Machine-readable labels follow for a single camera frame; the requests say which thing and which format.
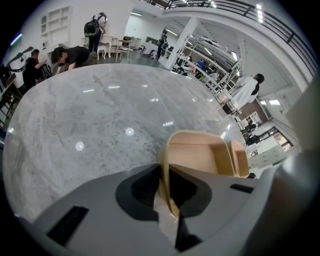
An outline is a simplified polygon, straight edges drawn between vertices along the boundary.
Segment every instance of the white chair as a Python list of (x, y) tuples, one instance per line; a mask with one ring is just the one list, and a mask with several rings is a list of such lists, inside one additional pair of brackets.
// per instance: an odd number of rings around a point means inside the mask
[(107, 46), (105, 46), (105, 45), (98, 45), (98, 52), (97, 52), (97, 54), (98, 54), (98, 60), (99, 60), (99, 52), (100, 52), (100, 51), (103, 51), (102, 57), (103, 57), (104, 59), (106, 59)]

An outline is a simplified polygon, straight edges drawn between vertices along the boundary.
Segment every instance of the black slot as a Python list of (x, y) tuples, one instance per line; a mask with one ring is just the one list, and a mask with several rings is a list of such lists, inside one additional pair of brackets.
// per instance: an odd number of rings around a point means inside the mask
[(64, 246), (71, 238), (77, 227), (84, 219), (89, 209), (74, 206), (63, 218), (47, 233), (47, 236), (59, 245)]
[(230, 188), (234, 189), (234, 190), (241, 191), (241, 192), (245, 192), (245, 193), (248, 193), (248, 194), (251, 194), (252, 191), (254, 190), (254, 188), (251, 187), (251, 186), (245, 186), (245, 185), (240, 185), (240, 184), (232, 184), (230, 186)]

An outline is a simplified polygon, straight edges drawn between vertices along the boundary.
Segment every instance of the marble table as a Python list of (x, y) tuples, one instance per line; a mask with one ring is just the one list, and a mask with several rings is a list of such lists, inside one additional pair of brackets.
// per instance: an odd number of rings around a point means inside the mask
[(76, 68), (39, 83), (23, 96), (5, 138), (12, 210), (32, 222), (87, 181), (156, 163), (178, 130), (225, 133), (243, 144), (236, 122), (211, 98), (192, 79), (133, 64)]

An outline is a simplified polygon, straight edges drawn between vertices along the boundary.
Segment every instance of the dark hair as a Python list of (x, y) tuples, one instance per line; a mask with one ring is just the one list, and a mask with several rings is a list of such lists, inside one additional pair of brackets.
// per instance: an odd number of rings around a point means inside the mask
[(34, 55), (34, 54), (38, 54), (40, 53), (40, 51), (38, 49), (34, 49), (32, 52), (31, 52), (31, 56)]
[(52, 64), (57, 63), (59, 58), (62, 57), (62, 53), (66, 53), (66, 49), (63, 47), (57, 47), (53, 50), (51, 54), (51, 62)]
[(258, 84), (262, 84), (265, 80), (265, 77), (262, 74), (256, 74), (254, 77), (255, 80), (258, 81)]

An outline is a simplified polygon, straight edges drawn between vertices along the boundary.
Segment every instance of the black pants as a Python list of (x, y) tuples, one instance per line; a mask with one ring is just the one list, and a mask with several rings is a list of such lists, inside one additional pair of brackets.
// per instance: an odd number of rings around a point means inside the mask
[(161, 50), (162, 50), (162, 48), (161, 48), (161, 45), (159, 45), (158, 46), (158, 52), (156, 53), (156, 56), (157, 56), (157, 60), (159, 60), (160, 59), (160, 56), (161, 56)]
[(98, 53), (98, 44), (101, 38), (101, 30), (95, 36), (89, 37), (89, 51)]

